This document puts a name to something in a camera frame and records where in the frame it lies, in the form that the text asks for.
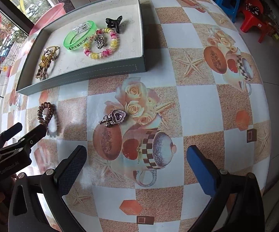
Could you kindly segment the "patterned checkered tablecloth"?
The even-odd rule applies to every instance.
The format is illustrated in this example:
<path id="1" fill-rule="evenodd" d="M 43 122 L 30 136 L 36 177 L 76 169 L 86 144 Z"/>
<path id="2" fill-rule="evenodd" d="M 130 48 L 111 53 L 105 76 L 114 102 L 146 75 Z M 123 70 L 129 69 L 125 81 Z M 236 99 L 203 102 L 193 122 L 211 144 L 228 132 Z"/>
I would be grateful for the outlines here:
<path id="1" fill-rule="evenodd" d="M 78 145 L 88 159 L 65 201 L 87 231 L 187 231 L 209 196 L 186 158 L 196 145 L 218 168 L 252 172 L 264 190 L 271 127 L 264 86 L 246 44 L 211 0 L 139 0 L 146 71 L 16 91 L 31 44 L 8 81 L 0 129 L 37 124 L 57 107 L 50 135 L 33 147 L 29 175 L 54 168 Z M 112 110 L 124 122 L 98 122 Z"/>

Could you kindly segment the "blue plastic stool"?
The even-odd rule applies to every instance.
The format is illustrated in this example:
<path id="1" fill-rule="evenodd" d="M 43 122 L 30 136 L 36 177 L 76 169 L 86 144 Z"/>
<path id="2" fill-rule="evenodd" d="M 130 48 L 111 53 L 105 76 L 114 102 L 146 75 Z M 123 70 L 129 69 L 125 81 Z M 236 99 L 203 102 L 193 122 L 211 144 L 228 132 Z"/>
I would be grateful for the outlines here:
<path id="1" fill-rule="evenodd" d="M 240 0 L 213 0 L 235 23 Z"/>

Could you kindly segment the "pink plastic basin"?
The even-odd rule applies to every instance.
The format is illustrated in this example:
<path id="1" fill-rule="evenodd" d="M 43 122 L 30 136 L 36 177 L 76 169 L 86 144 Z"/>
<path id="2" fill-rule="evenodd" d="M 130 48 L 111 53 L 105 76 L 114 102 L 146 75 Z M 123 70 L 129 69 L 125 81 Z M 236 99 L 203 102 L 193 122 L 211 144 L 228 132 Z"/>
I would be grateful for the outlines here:
<path id="1" fill-rule="evenodd" d="M 48 11 L 46 11 L 45 14 L 42 15 L 42 17 L 34 24 L 33 28 L 31 29 L 29 35 L 33 35 L 40 29 L 47 26 L 49 23 L 52 23 L 56 19 L 60 18 L 61 16 L 65 15 L 66 11 L 64 10 L 64 3 L 58 3 Z"/>

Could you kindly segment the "green shallow tray box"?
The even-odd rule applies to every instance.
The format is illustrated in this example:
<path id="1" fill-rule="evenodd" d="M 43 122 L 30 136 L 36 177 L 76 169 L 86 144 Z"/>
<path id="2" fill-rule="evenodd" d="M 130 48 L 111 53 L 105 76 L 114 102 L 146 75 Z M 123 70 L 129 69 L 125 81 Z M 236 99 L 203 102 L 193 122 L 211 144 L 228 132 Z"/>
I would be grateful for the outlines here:
<path id="1" fill-rule="evenodd" d="M 105 19 L 123 19 L 120 33 L 107 28 Z M 76 50 L 63 46 L 66 35 L 79 24 L 94 21 L 97 31 Z M 103 34 L 107 45 L 98 49 L 94 37 Z M 28 38 L 31 44 L 16 91 L 31 95 L 90 78 L 146 71 L 144 36 L 139 0 L 99 0 L 75 9 Z M 45 57 L 44 49 L 59 46 L 58 57 Z"/>

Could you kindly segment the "pink heart pendant brooch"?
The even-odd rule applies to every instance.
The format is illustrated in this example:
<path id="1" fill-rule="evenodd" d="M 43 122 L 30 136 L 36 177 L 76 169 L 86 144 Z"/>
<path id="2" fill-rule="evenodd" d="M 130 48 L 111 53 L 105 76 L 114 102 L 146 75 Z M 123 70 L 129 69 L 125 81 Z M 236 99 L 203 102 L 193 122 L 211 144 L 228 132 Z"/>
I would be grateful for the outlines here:
<path id="1" fill-rule="evenodd" d="M 94 37 L 94 42 L 98 49 L 102 49 L 107 45 L 106 38 L 104 37 L 103 34 L 96 34 Z"/>

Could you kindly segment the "red plastic chair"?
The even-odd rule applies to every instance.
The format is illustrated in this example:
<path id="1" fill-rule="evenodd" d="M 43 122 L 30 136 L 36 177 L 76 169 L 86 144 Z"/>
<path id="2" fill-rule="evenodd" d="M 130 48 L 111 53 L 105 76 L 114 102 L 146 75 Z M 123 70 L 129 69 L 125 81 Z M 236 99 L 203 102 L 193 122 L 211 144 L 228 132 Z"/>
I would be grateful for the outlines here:
<path id="1" fill-rule="evenodd" d="M 252 27 L 258 28 L 261 31 L 259 43 L 262 43 L 265 35 L 275 31 L 273 25 L 264 16 L 264 7 L 260 0 L 246 0 L 238 11 L 244 15 L 240 30 L 247 33 Z"/>

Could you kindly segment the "metal alligator hair clip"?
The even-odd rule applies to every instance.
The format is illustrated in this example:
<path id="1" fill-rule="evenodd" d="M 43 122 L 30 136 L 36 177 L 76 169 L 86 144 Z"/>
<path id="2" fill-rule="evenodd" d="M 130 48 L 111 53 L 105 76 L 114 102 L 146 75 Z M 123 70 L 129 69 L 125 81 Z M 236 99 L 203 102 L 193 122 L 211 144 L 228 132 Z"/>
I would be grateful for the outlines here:
<path id="1" fill-rule="evenodd" d="M 52 60 L 55 60 L 58 57 L 58 52 L 60 50 L 59 46 L 50 46 L 44 49 L 44 56 L 50 57 Z"/>

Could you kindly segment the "black claw hair clip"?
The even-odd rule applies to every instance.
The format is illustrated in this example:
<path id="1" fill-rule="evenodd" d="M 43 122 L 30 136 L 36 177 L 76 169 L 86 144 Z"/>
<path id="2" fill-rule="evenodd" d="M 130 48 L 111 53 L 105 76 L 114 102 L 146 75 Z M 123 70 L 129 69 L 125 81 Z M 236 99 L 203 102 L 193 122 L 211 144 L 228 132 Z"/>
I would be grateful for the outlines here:
<path id="1" fill-rule="evenodd" d="M 120 15 L 117 19 L 106 18 L 105 22 L 107 28 L 114 29 L 118 34 L 120 33 L 120 23 L 123 19 L 123 16 Z"/>

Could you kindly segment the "green translucent bangle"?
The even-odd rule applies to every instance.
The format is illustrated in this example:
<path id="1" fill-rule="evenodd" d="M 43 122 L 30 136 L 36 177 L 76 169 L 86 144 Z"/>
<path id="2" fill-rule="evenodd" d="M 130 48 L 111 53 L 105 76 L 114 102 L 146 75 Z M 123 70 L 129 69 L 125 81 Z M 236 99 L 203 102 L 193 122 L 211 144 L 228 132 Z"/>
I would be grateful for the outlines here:
<path id="1" fill-rule="evenodd" d="M 88 20 L 73 28 L 64 38 L 63 46 L 68 50 L 76 50 L 88 42 L 89 38 L 97 31 L 94 21 Z"/>

